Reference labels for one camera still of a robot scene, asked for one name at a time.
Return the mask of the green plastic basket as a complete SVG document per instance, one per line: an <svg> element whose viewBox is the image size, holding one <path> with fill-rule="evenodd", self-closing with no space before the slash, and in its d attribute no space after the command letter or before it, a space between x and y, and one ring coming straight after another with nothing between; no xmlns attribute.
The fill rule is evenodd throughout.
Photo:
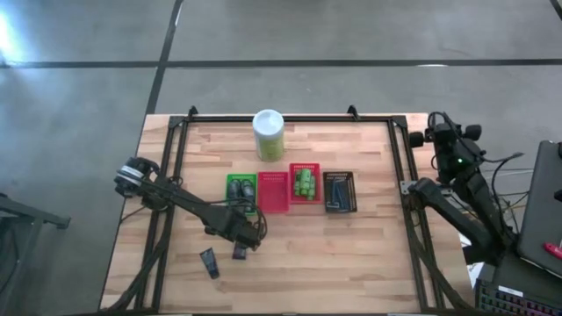
<svg viewBox="0 0 562 316"><path fill-rule="evenodd" d="M230 181L238 179L242 182L245 179L248 179L254 184L254 188L256 191L256 198L257 198L257 188L256 188L256 174L228 174L227 175L227 185ZM246 215L253 216L256 215L256 208L254 207L255 201L248 200L244 198L241 194L239 198L228 199L227 198L227 187L226 187L226 200L227 203L235 208L236 211L244 212Z"/></svg>

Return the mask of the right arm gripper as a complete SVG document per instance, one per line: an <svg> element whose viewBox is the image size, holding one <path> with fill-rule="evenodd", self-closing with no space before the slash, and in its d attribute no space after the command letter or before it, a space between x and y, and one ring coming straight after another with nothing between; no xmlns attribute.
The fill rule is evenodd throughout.
<svg viewBox="0 0 562 316"><path fill-rule="evenodd" d="M469 125L465 128L465 138L477 141L482 134L481 125ZM442 149L448 150L454 146L458 137L462 135L462 126L453 123L451 126L448 123L437 123L434 126L429 126L422 132L410 133L410 147L422 147L425 142L430 142L434 145L434 149L439 152Z"/></svg>

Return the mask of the black equipment box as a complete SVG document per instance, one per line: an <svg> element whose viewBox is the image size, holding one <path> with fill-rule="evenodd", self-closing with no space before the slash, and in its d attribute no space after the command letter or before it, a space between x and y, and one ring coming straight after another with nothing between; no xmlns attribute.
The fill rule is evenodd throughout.
<svg viewBox="0 0 562 316"><path fill-rule="evenodd" d="M496 285L522 292L525 298L562 306L562 278L514 254L504 255L499 265L493 268L492 281Z"/></svg>

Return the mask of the red plastic basket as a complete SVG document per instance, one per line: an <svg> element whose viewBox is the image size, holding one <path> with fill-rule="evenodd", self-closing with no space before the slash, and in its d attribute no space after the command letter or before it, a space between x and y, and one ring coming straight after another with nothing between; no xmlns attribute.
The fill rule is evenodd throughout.
<svg viewBox="0 0 562 316"><path fill-rule="evenodd" d="M311 172L311 177L314 179L314 197L313 199L308 199L307 196L301 196L296 194L296 177L297 173L302 169L309 169ZM290 201L292 204L302 204L302 205L313 205L322 203L322 185L321 185L321 169L320 164L317 162L294 162L289 164L289 193Z"/></svg>
<svg viewBox="0 0 562 316"><path fill-rule="evenodd" d="M289 176L282 171L257 174L257 204L264 213L289 211Z"/></svg>

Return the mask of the white-lidded green wipes canister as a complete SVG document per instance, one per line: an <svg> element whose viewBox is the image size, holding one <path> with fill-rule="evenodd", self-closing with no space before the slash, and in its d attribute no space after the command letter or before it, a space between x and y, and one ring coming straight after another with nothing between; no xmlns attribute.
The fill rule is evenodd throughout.
<svg viewBox="0 0 562 316"><path fill-rule="evenodd" d="M285 151L282 114L271 109L259 111L252 119L252 127L259 158L264 162L280 160Z"/></svg>

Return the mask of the black plastic basket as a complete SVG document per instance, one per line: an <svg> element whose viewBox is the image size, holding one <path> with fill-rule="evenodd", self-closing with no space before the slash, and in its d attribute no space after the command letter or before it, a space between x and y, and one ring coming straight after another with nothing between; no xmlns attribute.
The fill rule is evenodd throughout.
<svg viewBox="0 0 562 316"><path fill-rule="evenodd" d="M327 213L350 213L347 209L339 211L331 212L327 207L326 203L329 200L330 193L331 193L331 183L334 180L350 180L351 181L351 189L352 189L352 206L353 209L350 212L357 212L357 197L356 197L356 190L355 190L355 181L352 172L349 171L333 171L333 172L324 172L322 174L322 181L323 181L323 189L324 189L324 205L325 211Z"/></svg>

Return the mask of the dark grey laptop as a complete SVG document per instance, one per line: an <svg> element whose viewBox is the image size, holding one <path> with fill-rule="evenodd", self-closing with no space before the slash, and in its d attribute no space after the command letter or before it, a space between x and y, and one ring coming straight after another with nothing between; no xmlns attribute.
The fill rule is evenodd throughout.
<svg viewBox="0 0 562 316"><path fill-rule="evenodd" d="M544 250L562 248L562 142L540 142L517 251L521 258L562 278L562 260Z"/></svg>

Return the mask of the black metal stand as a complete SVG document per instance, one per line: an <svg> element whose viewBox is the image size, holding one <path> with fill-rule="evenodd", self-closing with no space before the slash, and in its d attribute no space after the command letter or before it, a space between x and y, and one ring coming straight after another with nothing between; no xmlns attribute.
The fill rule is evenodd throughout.
<svg viewBox="0 0 562 316"><path fill-rule="evenodd" d="M22 291L20 284L44 224L67 229L70 217L24 205L0 193L0 316Z"/></svg>

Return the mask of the black backlit keyboard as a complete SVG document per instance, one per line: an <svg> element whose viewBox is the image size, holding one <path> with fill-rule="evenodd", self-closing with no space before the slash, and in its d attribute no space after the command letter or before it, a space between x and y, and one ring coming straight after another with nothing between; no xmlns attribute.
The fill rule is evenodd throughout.
<svg viewBox="0 0 562 316"><path fill-rule="evenodd" d="M527 296L521 291L477 280L475 305L484 312L519 316L562 316L562 304Z"/></svg>

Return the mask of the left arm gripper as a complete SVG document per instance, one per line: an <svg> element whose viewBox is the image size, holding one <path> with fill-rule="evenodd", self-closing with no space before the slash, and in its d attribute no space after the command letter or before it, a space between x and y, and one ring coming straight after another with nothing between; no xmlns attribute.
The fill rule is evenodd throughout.
<svg viewBox="0 0 562 316"><path fill-rule="evenodd" d="M218 211L205 215L205 232L234 242L234 249L241 244L257 251L261 245L260 231L238 212Z"/></svg>

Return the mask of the black aluminium table frame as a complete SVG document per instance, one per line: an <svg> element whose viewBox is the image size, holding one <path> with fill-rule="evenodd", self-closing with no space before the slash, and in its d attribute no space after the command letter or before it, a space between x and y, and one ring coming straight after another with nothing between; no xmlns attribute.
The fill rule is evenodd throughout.
<svg viewBox="0 0 562 316"><path fill-rule="evenodd" d="M407 133L422 129L422 114L290 115L285 154L262 162L249 115L150 115L137 153L182 177L204 200L225 196L228 174L282 171L317 162L325 171L350 171L358 210L328 214L322 204L292 205L271 214L261 247L233 260L229 241L204 233L181 210L171 214L124 206L101 306L114 304L138 273L162 229L169 250L152 270L140 305L154 312L373 313L416 312L433 300L432 283L416 283L408 247L400 181L433 176L430 147L404 149ZM211 279L199 254L212 248L220 277Z"/></svg>

